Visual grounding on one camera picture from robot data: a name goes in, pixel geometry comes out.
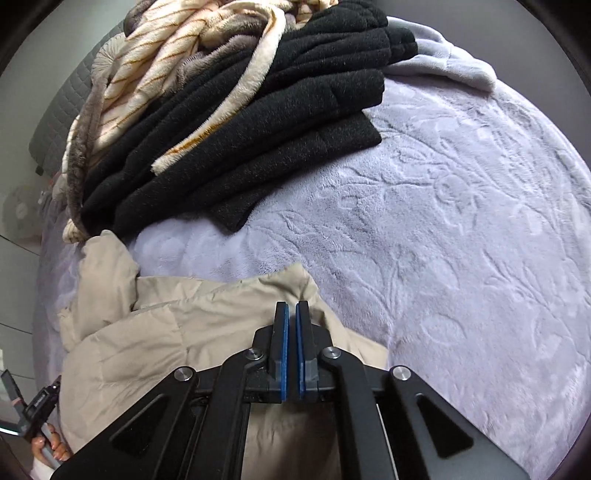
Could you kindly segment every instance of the metal screw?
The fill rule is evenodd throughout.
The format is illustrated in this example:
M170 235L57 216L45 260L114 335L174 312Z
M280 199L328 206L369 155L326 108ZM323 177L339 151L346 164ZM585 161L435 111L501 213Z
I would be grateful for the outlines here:
M402 380L403 382L405 382L412 376L412 373L408 368L399 365L392 369L392 375L394 376L394 378L397 378L398 380Z
M177 368L174 371L174 377L179 382L186 382L193 376L193 370L189 367Z
M340 357L341 353L342 352L340 351L340 349L335 346L328 346L322 349L322 355L324 355L326 358L335 359Z
M262 351L259 348L249 348L246 351L246 358L249 360L260 360L262 358Z

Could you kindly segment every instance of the black knit garment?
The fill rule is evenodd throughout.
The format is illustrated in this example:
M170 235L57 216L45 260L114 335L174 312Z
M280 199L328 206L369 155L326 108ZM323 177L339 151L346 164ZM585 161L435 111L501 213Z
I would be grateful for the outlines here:
M119 236L183 212L208 210L230 231L290 174L377 145L360 113L381 103L373 69L417 54L413 35L389 29L370 2L344 0L286 33L251 104L159 176L151 165L196 130L229 94L252 50L192 79L120 138L90 172L82 221Z

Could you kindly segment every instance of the pile of clothes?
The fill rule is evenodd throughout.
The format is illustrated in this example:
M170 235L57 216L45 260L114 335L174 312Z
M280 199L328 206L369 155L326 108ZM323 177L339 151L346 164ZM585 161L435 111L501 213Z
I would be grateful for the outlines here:
M64 240L199 212L237 231L290 175L379 144L362 110L417 43L369 1L335 3L140 2L70 129Z

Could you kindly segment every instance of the gray quilted headboard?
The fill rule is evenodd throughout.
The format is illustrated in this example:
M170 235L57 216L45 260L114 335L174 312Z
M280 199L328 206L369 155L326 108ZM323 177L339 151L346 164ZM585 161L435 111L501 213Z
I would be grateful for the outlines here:
M96 53L103 43L121 32L123 32L123 22L107 33L84 57L57 91L37 125L29 143L29 152L48 175L53 176L61 170L61 158L66 148L70 125L90 93L92 86L90 68Z

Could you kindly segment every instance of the lavender fleece blanket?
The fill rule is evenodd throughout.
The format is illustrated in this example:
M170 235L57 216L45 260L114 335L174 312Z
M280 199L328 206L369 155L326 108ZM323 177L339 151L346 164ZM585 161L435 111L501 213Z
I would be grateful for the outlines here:
M545 480L591 410L591 174L502 82L487 95L399 77L366 114L381 145L293 178L238 233L169 219L132 255L143 275L224 282L301 261L346 326ZM60 371L56 313L80 255L61 207L43 210L39 382Z

